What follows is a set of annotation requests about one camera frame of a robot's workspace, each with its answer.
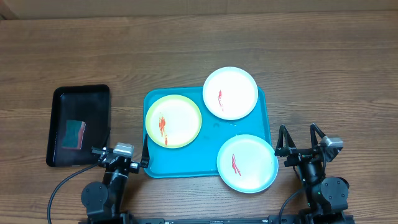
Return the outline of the yellow-green rimmed plate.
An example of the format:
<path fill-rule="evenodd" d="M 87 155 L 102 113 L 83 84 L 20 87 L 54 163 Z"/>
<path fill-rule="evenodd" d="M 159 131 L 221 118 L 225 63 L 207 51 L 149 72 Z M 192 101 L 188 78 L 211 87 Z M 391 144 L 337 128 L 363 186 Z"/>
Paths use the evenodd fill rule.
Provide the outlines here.
<path fill-rule="evenodd" d="M 190 144 L 201 130 L 202 117 L 193 100 L 167 95 L 156 100 L 147 111 L 145 128 L 158 145 L 176 149 Z"/>

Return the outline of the green and pink sponge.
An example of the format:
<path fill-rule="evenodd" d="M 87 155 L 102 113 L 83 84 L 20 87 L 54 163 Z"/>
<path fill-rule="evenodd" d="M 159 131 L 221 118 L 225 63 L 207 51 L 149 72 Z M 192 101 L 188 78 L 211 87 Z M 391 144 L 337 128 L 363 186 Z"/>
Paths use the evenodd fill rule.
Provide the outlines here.
<path fill-rule="evenodd" d="M 85 128 L 86 123 L 84 121 L 67 120 L 62 148 L 80 150 L 83 143 Z"/>

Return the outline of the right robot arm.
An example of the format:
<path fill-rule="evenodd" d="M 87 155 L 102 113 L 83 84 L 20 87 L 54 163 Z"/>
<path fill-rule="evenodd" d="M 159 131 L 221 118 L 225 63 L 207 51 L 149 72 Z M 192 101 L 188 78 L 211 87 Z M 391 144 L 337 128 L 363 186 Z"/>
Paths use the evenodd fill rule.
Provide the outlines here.
<path fill-rule="evenodd" d="M 342 177 L 327 177 L 326 164 L 343 149 L 343 140 L 327 136 L 315 123 L 310 125 L 311 147 L 298 149 L 287 128 L 281 125 L 275 156 L 284 157 L 284 165 L 292 167 L 302 188 L 293 193 L 281 206 L 276 223 L 354 223 L 346 216 L 349 183 Z M 286 205 L 299 194 L 305 194 L 308 208 L 296 215 L 283 216 Z"/>

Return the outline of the white plate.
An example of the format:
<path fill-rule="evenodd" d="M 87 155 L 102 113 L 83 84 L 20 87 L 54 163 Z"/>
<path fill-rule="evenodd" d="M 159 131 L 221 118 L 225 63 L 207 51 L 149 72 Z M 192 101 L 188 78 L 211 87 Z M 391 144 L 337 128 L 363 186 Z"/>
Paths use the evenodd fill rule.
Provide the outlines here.
<path fill-rule="evenodd" d="M 212 72 L 203 84 L 203 101 L 215 116 L 237 120 L 256 106 L 259 90 L 253 77 L 238 67 L 223 67 Z"/>

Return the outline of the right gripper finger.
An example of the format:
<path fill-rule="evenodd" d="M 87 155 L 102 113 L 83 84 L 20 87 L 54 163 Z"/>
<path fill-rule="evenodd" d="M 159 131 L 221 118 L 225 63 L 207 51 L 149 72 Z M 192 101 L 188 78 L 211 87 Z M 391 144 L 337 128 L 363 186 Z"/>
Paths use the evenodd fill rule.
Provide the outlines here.
<path fill-rule="evenodd" d="M 289 156 L 296 150 L 296 145 L 293 142 L 287 128 L 282 124 L 279 128 L 279 138 L 275 147 L 276 156 Z"/>
<path fill-rule="evenodd" d="M 323 139 L 326 136 L 326 134 L 315 123 L 312 123 L 310 125 L 310 137 L 311 137 L 312 148 L 316 148 L 318 146 L 317 136 Z"/>

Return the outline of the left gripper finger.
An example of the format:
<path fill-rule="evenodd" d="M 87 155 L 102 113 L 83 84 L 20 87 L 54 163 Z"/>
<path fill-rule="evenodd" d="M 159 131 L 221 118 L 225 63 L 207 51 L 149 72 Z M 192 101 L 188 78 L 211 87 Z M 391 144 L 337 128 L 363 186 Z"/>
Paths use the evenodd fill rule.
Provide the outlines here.
<path fill-rule="evenodd" d="M 148 134 L 145 134 L 142 148 L 141 167 L 148 167 L 149 161 L 150 155 L 148 149 Z"/>
<path fill-rule="evenodd" d="M 104 140 L 101 143 L 101 148 L 108 147 L 110 132 L 111 132 L 111 128 L 108 127 L 105 132 L 105 135 L 104 135 Z"/>

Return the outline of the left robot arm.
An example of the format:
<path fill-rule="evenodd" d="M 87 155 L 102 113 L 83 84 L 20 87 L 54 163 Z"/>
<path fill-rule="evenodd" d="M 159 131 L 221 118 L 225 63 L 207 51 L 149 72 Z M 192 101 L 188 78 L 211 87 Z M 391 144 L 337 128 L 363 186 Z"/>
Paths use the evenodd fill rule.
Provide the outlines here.
<path fill-rule="evenodd" d="M 137 174 L 147 168 L 150 161 L 148 135 L 144 135 L 141 161 L 132 159 L 134 146 L 118 143 L 114 148 L 108 146 L 110 131 L 104 141 L 91 148 L 99 155 L 98 166 L 105 169 L 101 182 L 89 183 L 81 193 L 81 202 L 86 208 L 87 223 L 138 223 L 129 211 L 122 211 L 121 205 L 129 174 Z"/>

